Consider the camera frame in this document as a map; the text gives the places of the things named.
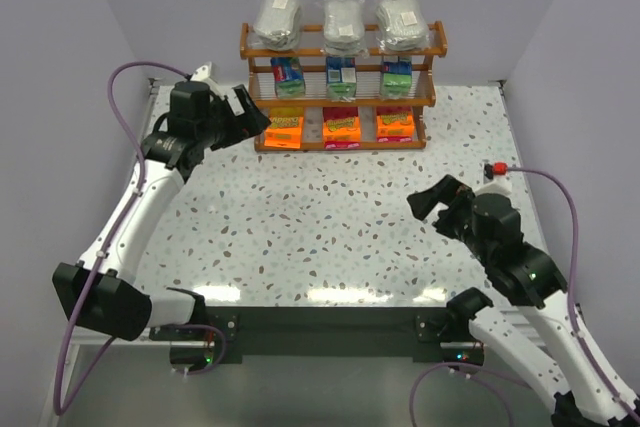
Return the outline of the silver scourer pack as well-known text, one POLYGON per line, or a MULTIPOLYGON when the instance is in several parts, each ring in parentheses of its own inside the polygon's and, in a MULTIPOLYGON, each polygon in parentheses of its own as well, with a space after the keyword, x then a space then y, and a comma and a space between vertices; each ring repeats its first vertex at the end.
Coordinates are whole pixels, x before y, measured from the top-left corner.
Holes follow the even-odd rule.
POLYGON ((253 23, 257 46, 277 52, 295 50, 301 38, 300 0, 260 0, 253 23))
POLYGON ((379 0, 375 16, 383 51, 408 52, 430 46, 430 30, 417 0, 379 0))
POLYGON ((334 57, 366 57, 365 0, 322 0, 323 52, 334 57))

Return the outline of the orange Scrub Daddy box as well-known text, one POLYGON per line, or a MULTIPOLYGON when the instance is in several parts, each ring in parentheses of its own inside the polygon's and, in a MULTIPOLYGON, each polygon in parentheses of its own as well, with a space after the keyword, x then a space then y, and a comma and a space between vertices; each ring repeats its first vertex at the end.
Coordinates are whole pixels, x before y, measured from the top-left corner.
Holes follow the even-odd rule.
POLYGON ((270 108, 271 122, 265 131, 266 147, 298 150, 304 132, 304 109, 302 107, 270 108))

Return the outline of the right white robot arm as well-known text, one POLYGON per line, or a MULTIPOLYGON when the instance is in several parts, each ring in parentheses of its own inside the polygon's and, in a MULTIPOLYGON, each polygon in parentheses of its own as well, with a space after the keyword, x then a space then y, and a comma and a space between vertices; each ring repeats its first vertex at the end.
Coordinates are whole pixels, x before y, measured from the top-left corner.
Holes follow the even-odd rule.
POLYGON ((434 229, 468 248, 491 286, 524 316, 543 344, 536 346, 518 332, 477 288, 447 302, 451 325, 466 329, 507 363, 549 409, 553 425, 638 425, 638 394, 588 332, 553 259, 525 241, 510 190, 502 174, 491 175, 477 190, 447 175, 407 201, 420 221, 443 207, 434 229))

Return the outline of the blue green colourful sponge pack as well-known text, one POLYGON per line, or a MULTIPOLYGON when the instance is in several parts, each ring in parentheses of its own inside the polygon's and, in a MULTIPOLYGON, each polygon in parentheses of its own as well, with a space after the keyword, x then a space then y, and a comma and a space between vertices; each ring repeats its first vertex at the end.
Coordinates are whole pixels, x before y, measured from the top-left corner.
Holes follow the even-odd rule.
POLYGON ((274 77, 274 90, 278 98, 304 97, 306 83, 298 57, 274 57, 270 59, 274 77))

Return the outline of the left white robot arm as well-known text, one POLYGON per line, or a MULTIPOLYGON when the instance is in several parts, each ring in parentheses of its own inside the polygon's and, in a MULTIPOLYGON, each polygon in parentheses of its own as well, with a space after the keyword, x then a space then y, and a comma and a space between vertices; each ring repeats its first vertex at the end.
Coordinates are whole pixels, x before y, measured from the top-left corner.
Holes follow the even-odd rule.
POLYGON ((73 325, 132 341, 147 328, 206 323, 203 296, 180 288, 150 296, 134 282, 162 215, 206 152, 257 137, 269 126, 244 85, 233 92, 240 114, 205 82, 188 80, 173 87, 169 109, 142 141, 142 160, 116 210, 79 260, 59 264, 53 274, 73 325))

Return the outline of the orange pink Scrub Mommy box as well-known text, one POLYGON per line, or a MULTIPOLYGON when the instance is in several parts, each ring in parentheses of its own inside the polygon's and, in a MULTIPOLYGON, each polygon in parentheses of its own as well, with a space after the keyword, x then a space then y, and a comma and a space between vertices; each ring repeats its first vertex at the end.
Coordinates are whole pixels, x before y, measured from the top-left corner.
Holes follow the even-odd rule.
POLYGON ((415 121, 409 106, 376 108, 376 140, 378 142, 410 142, 415 121))

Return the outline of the orange Scrub Mommy box back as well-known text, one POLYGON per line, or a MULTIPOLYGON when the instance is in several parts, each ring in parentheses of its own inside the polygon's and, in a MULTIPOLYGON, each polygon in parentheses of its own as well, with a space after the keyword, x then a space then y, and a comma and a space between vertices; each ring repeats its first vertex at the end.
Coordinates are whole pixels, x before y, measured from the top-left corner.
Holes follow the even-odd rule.
POLYGON ((322 139, 326 150, 356 149, 361 143, 361 122, 357 107, 325 107, 322 139))

